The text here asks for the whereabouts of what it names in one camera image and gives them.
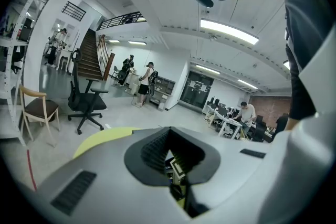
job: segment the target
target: black shorts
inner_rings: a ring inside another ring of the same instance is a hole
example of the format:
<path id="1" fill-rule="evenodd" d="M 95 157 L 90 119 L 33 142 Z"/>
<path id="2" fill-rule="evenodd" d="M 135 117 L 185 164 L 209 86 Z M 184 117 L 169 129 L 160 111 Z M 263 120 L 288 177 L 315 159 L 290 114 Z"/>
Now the black shorts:
<path id="1" fill-rule="evenodd" d="M 148 92 L 148 88 L 149 88 L 148 85 L 141 84 L 138 93 L 145 95 Z"/>

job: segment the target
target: gray floor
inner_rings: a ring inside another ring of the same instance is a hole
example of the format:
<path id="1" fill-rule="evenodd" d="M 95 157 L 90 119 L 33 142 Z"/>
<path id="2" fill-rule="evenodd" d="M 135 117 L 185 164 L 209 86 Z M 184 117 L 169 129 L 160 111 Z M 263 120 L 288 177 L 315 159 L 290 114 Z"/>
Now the gray floor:
<path id="1" fill-rule="evenodd" d="M 99 132 L 99 128 L 85 121 L 82 134 L 76 132 L 80 119 L 67 120 L 66 115 L 72 112 L 68 106 L 71 76 L 64 71 L 56 71 L 48 66 L 41 66 L 40 91 L 47 93 L 47 98 L 53 99 L 60 105 L 61 131 L 57 130 L 57 123 L 50 123 L 54 139 L 57 141 L 55 148 L 49 145 L 50 137 L 45 126 L 31 123 L 30 129 L 34 141 L 30 141 L 26 129 L 24 139 L 27 147 L 23 147 L 18 139 L 0 140 L 0 152 L 13 177 L 33 188 L 27 163 L 27 150 L 30 152 L 31 166 L 37 187 L 53 171 L 70 161 L 79 145 L 89 136 Z M 80 78 L 80 90 L 85 90 L 87 81 Z M 125 92 L 126 87 L 120 88 L 111 85 L 112 82 L 97 83 L 94 87 L 109 89 L 109 93 L 102 96 L 107 109 L 101 111 L 103 118 L 98 118 L 103 126 L 108 124 L 113 127 L 137 127 L 140 129 L 157 128 L 160 126 L 179 126 L 199 131 L 204 135 L 216 135 L 208 128 L 204 116 L 200 113 L 176 105 L 169 111 L 160 112 L 154 104 L 146 104 L 141 109 L 132 105 L 133 97 Z"/>

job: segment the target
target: glass door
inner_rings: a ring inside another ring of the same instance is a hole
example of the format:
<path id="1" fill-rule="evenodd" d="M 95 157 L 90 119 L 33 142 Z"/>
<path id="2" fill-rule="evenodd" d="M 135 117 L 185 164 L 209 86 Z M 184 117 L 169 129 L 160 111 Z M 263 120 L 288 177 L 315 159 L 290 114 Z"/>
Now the glass door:
<path id="1" fill-rule="evenodd" d="M 214 79 L 190 72 L 180 100 L 203 109 Z"/>

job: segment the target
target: staircase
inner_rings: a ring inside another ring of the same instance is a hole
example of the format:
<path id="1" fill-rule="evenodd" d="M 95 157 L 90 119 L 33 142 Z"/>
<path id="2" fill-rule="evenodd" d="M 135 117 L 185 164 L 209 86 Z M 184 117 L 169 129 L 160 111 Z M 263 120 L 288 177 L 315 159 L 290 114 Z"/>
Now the staircase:
<path id="1" fill-rule="evenodd" d="M 78 63 L 78 75 L 90 79 L 102 80 L 97 47 L 96 47 L 96 32 L 89 29 L 85 34 L 82 44 L 80 45 L 82 59 Z"/>

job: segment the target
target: red cable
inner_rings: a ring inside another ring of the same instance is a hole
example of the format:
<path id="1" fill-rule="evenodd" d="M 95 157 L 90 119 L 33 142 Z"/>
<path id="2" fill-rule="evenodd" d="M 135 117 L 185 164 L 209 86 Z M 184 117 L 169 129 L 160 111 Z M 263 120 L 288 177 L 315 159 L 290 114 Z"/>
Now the red cable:
<path id="1" fill-rule="evenodd" d="M 29 154 L 29 150 L 27 150 L 27 158 L 28 158 L 28 167 L 29 167 L 29 172 L 30 172 L 30 177 L 32 178 L 32 182 L 33 182 L 33 186 L 34 186 L 34 190 L 36 191 L 36 184 L 35 184 L 35 180 L 34 180 L 34 176 L 33 176 L 33 170 L 32 170 L 32 165 L 30 163 L 30 154 Z"/>

